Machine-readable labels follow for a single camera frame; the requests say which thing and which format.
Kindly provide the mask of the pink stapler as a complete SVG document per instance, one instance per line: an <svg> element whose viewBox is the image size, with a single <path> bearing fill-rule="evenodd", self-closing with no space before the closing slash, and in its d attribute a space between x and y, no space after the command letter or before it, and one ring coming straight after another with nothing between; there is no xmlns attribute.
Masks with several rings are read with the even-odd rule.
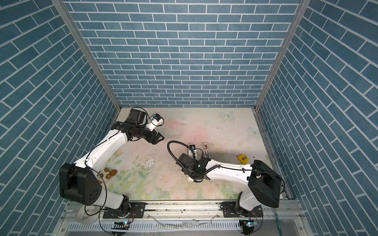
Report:
<svg viewBox="0 0 378 236"><path fill-rule="evenodd" d="M207 143L204 144L204 156L206 158L210 159L209 149L208 149L208 144Z"/></svg>

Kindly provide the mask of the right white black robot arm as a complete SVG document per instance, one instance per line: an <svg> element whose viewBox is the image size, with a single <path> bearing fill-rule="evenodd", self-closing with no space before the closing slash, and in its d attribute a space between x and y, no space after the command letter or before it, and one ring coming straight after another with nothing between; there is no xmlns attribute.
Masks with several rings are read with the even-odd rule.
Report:
<svg viewBox="0 0 378 236"><path fill-rule="evenodd" d="M208 145L204 145L201 156L195 145L179 141L167 143L168 153L182 172L194 183L204 180L223 180L244 187L238 194L236 212L248 216L256 207L264 205L278 208L280 196L285 188L283 178L263 161L254 160L252 164L230 164L210 158Z"/></svg>

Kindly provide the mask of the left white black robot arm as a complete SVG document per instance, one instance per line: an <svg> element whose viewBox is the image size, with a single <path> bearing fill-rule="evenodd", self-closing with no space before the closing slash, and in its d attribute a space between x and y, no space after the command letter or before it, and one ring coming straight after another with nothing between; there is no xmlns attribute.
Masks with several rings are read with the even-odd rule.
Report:
<svg viewBox="0 0 378 236"><path fill-rule="evenodd" d="M115 122L108 134L94 148L73 164L65 163L59 170L60 196L85 206L99 206L125 217L130 212L129 198L112 192L99 181L101 168L126 142L146 140L156 145L164 137L155 130L164 124L159 114L151 116L141 107L133 107L124 122Z"/></svg>

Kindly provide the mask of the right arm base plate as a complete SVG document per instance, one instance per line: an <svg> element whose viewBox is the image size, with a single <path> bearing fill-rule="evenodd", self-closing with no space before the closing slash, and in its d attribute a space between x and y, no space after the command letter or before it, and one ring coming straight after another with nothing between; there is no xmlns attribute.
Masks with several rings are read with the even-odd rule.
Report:
<svg viewBox="0 0 378 236"><path fill-rule="evenodd" d="M220 209L225 218L236 218L236 217L263 217L263 209L261 206L256 206L252 210L246 210L239 206L237 202L229 201L222 202L220 204Z"/></svg>

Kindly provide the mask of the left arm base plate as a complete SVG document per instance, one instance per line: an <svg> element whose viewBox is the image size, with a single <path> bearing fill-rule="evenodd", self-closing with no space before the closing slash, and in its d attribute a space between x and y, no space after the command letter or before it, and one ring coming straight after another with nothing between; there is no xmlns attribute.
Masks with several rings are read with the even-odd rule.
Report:
<svg viewBox="0 0 378 236"><path fill-rule="evenodd" d="M145 202L131 202L123 204L118 209L105 208L104 219L138 219L144 215Z"/></svg>

